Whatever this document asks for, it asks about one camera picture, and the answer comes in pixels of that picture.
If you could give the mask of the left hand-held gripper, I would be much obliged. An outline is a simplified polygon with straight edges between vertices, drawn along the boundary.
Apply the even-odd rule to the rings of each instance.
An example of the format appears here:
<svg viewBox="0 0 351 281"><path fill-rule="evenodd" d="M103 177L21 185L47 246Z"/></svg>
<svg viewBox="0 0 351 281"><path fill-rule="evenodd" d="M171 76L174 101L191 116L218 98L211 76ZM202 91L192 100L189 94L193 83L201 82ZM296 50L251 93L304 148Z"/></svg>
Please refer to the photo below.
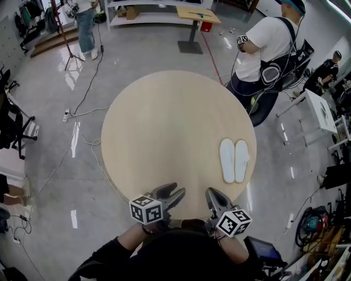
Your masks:
<svg viewBox="0 0 351 281"><path fill-rule="evenodd" d="M186 189L173 192L177 183L167 183L129 202L131 217L144 226L169 219L168 211L185 197Z"/></svg>

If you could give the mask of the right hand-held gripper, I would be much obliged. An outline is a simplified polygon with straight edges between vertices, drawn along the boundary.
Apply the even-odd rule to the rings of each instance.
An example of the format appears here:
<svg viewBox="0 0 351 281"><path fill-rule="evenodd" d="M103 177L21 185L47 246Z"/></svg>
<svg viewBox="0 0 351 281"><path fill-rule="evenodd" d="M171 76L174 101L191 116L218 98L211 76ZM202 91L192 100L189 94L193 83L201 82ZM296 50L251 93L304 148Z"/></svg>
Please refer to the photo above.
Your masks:
<svg viewBox="0 0 351 281"><path fill-rule="evenodd" d="M239 205L231 209L230 199L221 191L209 187L205 191L208 208L211 212L222 212L220 218L210 218L205 227L209 234L220 231L229 238L242 234L252 223L252 218Z"/></svg>

